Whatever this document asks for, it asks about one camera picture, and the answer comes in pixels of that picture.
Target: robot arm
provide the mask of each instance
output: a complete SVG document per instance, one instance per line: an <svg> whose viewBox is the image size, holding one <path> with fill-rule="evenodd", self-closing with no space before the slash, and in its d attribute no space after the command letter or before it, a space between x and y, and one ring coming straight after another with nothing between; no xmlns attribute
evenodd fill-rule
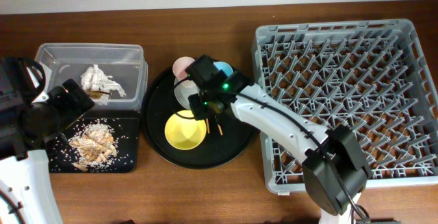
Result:
<svg viewBox="0 0 438 224"><path fill-rule="evenodd" d="M260 86L235 71L227 77L202 55L186 68L199 87L189 97L197 120L226 112L271 136L301 164L306 191L333 216L346 213L352 198L365 189L370 167L347 127L330 130L295 114L269 97Z"/></svg>
<svg viewBox="0 0 438 224"><path fill-rule="evenodd" d="M38 63L0 58L0 219L4 223L62 223L44 145L94 102L72 79L48 95L42 93L44 85Z"/></svg>

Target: dish rack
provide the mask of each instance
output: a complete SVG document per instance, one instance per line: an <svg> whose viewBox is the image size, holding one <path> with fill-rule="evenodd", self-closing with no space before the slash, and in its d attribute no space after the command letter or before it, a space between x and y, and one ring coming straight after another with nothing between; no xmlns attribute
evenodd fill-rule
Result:
<svg viewBox="0 0 438 224"><path fill-rule="evenodd" d="M261 26L252 52L256 82L272 98L355 132L373 171L368 188L438 183L438 96L411 21ZM305 191L293 156L260 138L268 190Z"/></svg>

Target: brown table surface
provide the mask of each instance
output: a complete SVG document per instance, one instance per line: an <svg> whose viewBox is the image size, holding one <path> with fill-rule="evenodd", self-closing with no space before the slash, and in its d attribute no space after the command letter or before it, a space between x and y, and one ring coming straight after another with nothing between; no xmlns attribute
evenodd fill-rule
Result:
<svg viewBox="0 0 438 224"><path fill-rule="evenodd" d="M250 48L260 25L381 18L412 20L432 74L438 71L438 0L2 15L0 55L34 58L46 42L136 44L144 48L149 82L178 57L203 53L252 75ZM51 183L65 223L263 223L320 215L306 193L268 192L258 137L232 162L197 171L165 161L141 135L133 173L55 174ZM373 219L438 223L438 186L366 190L360 204Z"/></svg>

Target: clear plastic container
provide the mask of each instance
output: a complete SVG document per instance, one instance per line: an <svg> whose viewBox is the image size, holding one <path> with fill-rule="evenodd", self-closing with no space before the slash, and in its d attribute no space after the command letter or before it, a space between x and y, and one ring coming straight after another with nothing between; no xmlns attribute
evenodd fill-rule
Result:
<svg viewBox="0 0 438 224"><path fill-rule="evenodd" d="M43 65L46 73L45 91L70 78L80 85L81 75L87 68L98 64L122 86L126 95L121 97L112 91L108 101L94 100L94 109L140 111L148 73L140 45L50 43L40 46L35 60Z"/></svg>

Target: black cable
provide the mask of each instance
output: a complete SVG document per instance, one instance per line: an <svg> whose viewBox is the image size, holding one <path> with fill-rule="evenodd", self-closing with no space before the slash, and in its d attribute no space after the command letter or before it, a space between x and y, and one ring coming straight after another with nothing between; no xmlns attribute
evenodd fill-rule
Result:
<svg viewBox="0 0 438 224"><path fill-rule="evenodd" d="M259 101L255 98L249 97L245 94L242 93L236 93L236 92L225 92L225 91L218 91L218 93L221 94L226 94L226 95L236 95L239 97L243 97L245 99L248 99L252 102L255 102L259 105L262 105L264 108L269 108L279 114L281 114L282 116L284 116L285 118L287 118L288 120L290 120L293 124L295 124L298 128L300 128L301 132L304 132L306 134L306 136L308 138L310 138L318 147L318 149L321 151L322 155L324 156L324 159L327 161L328 165L330 166L331 170L333 171L333 173L335 174L336 180L339 183L339 185L341 186L342 191L344 192L345 196L347 197L348 201L350 202L350 205L352 207L352 210L354 210L357 215L361 218L361 220L364 223L370 223L371 219L370 219L370 215L366 212L366 210L358 205L357 203L355 203L350 195L350 193L348 192L347 187L345 186L344 182L342 181L341 176L339 175L339 172L337 171L337 169L335 168L335 165L332 163L331 159L330 159L330 155L325 151L325 149L322 147L322 145L318 142L318 140L313 136L313 133L308 131L304 126L302 126L298 121L296 121L294 118L292 118L290 115L286 114L285 112L279 110L276 107L272 107L271 105L268 105L267 103L264 103L262 101Z"/></svg>
<svg viewBox="0 0 438 224"><path fill-rule="evenodd" d="M355 210L351 208L350 210L351 224L355 224Z"/></svg>
<svg viewBox="0 0 438 224"><path fill-rule="evenodd" d="M178 87L178 85L180 85L182 82L189 80L189 77L185 77L181 80L179 80L172 88L172 91L169 92L169 101L172 103L173 99L172 96L175 95L175 88ZM182 116L180 114L178 114L178 112L175 110L174 106L172 105L172 111L174 114L176 114L179 118L183 118L183 119L194 119L194 117L186 117L186 116Z"/></svg>
<svg viewBox="0 0 438 224"><path fill-rule="evenodd" d="M12 201L10 201L9 198L6 197L6 195L1 191L0 191L0 200L3 200L8 205L8 207L10 208L9 214L15 215L15 219L18 221L18 224L25 223L23 220L23 217L21 216L21 213L20 213L20 205L15 206L12 203Z"/></svg>

